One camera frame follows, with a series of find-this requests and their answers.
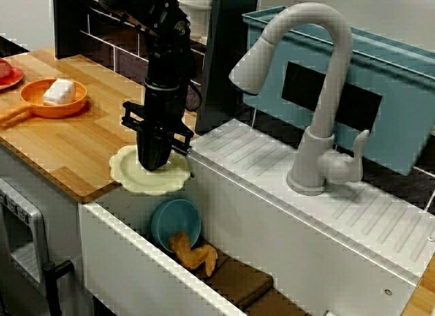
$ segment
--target orange frying pan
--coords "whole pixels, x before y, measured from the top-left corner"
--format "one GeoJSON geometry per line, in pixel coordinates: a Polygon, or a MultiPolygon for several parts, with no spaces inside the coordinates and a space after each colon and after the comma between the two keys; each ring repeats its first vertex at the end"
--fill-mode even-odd
{"type": "Polygon", "coordinates": [[[71,103],[62,105],[42,104],[42,96],[55,81],[56,78],[48,78],[26,84],[20,92],[22,101],[0,111],[0,124],[26,111],[35,116],[48,119],[64,118],[79,111],[86,103],[88,91],[83,84],[76,81],[72,81],[75,84],[75,96],[71,103]]]}

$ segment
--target wooden countertop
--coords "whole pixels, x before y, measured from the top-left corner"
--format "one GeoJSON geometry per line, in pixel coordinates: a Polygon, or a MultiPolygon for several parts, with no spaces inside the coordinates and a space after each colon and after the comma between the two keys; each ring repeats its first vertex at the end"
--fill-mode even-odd
{"type": "MultiPolygon", "coordinates": [[[[66,77],[88,89],[77,114],[49,120],[26,112],[0,126],[0,142],[77,202],[88,203],[119,186],[110,177],[109,159],[136,144],[136,132],[121,125],[125,101],[141,103],[145,88],[83,57],[58,60],[54,48],[6,58],[24,72],[12,89],[0,90],[0,109],[20,102],[20,89],[44,77],[66,77]]],[[[193,130],[195,113],[184,122],[193,130]]]]}
{"type": "Polygon", "coordinates": [[[402,316],[430,316],[435,309],[435,256],[426,268],[402,316]]]}

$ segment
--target teal bowl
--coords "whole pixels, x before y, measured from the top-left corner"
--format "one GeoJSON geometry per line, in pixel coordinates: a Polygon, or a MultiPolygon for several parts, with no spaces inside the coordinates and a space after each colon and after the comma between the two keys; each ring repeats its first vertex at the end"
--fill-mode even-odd
{"type": "Polygon", "coordinates": [[[169,238],[179,231],[188,235],[191,247],[201,232],[201,216],[196,207],[185,199],[170,200],[161,204],[151,220],[154,240],[171,253],[173,251],[169,245],[169,238]]]}

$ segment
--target white wall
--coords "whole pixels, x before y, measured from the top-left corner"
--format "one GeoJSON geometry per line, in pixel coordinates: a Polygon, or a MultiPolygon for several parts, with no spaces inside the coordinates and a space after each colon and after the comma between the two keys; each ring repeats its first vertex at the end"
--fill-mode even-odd
{"type": "Polygon", "coordinates": [[[54,46],[52,0],[0,0],[0,36],[28,50],[54,46]]]}
{"type": "Polygon", "coordinates": [[[435,51],[435,0],[259,0],[258,9],[325,3],[358,29],[435,51]]]}

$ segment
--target cream plate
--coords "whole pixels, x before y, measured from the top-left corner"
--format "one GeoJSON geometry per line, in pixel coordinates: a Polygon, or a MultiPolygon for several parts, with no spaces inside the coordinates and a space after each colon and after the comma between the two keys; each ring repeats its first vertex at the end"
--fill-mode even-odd
{"type": "Polygon", "coordinates": [[[175,192],[190,178],[186,158],[171,152],[168,162],[155,171],[148,171],[138,160],[137,146],[124,146],[109,160],[110,175],[130,192],[161,196],[175,192]]]}

